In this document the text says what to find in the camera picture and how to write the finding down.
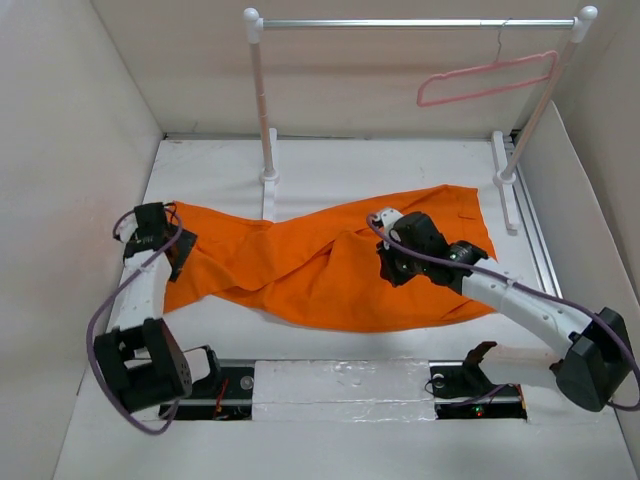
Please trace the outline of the orange trousers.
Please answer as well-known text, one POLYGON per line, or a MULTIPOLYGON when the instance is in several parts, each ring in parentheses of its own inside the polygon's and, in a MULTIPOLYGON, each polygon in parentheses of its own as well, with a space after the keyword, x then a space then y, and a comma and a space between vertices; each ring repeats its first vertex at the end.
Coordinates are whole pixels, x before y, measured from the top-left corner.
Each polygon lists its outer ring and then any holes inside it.
POLYGON ((420 276, 394 288, 380 276, 370 213, 392 207, 431 217, 447 241, 495 253, 474 188, 441 185, 338 205, 272 223, 179 202, 197 240, 167 287, 167 313, 212 295, 261 309, 295 325, 385 333, 446 326, 491 313, 420 276))

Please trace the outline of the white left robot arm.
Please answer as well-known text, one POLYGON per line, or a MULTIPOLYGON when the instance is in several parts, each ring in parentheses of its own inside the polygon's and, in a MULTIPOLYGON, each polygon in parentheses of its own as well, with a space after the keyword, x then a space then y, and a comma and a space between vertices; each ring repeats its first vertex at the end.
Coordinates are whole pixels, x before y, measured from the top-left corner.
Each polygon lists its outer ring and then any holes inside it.
POLYGON ((222 387, 213 350, 181 350, 163 319, 165 294, 182 273, 197 235, 186 230, 177 204, 138 205, 116 222, 113 237, 124 244, 124 274, 107 301, 116 325, 96 334, 88 329, 92 369, 128 414, 189 397, 212 396, 222 387))

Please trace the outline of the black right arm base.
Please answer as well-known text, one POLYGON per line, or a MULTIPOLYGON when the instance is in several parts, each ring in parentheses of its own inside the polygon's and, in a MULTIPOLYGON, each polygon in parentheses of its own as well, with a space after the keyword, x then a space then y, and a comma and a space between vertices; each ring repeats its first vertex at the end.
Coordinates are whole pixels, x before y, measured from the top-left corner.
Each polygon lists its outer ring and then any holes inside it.
POLYGON ((463 360, 429 362, 424 390, 434 398, 437 420, 528 419, 520 386, 494 384, 480 368, 497 346, 482 342, 463 360))

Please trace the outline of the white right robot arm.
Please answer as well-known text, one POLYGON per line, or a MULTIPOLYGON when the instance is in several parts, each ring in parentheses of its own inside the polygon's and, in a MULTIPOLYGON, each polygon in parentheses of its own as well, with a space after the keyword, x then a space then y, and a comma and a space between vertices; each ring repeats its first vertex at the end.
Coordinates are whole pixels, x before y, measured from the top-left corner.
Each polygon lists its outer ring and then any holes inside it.
POLYGON ((580 408, 599 412, 628 376, 638 376, 623 317, 610 308, 598 313, 522 284, 482 248, 449 243, 422 212, 383 209, 367 218, 379 237, 380 275, 399 287, 417 276, 488 306, 528 330, 546 347, 512 349, 484 341, 460 364, 466 393, 448 392, 443 378, 431 378, 438 398, 463 407, 479 403, 512 384, 555 388, 580 408))

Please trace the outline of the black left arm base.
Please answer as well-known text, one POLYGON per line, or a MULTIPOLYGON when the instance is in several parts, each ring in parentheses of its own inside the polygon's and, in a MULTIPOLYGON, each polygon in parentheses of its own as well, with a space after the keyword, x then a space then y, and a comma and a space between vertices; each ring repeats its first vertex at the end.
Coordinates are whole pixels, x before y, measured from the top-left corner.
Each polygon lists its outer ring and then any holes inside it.
POLYGON ((179 403, 175 421, 244 421, 252 419, 255 364, 222 365, 221 379, 209 377, 193 385, 192 394, 179 403))

